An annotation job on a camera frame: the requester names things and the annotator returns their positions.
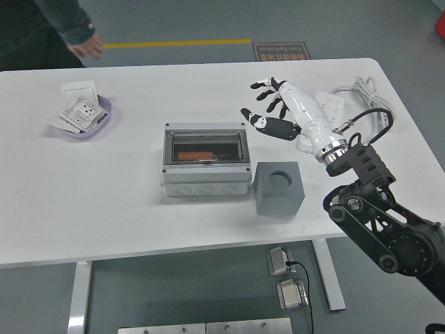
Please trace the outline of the person's left hand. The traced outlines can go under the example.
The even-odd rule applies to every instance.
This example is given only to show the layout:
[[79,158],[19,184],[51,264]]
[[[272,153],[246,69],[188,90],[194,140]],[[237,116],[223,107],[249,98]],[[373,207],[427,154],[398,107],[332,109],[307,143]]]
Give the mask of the person's left hand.
[[104,50],[102,40],[97,33],[80,45],[68,45],[67,48],[79,58],[91,56],[94,60],[99,60]]

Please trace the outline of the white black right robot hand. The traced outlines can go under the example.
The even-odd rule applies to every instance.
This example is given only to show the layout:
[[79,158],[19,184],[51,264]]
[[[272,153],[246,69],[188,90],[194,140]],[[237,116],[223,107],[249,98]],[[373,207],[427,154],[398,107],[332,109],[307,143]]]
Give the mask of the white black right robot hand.
[[261,87],[268,87],[269,90],[261,93],[257,97],[258,101],[268,95],[275,95],[266,111],[270,113],[279,103],[282,103],[282,108],[279,118],[261,116],[242,108],[242,115],[258,132],[286,141],[292,141],[298,135],[305,136],[311,142],[312,154],[325,164],[330,164],[346,153],[346,139],[334,132],[325,112],[311,93],[273,77],[251,85],[252,89]]

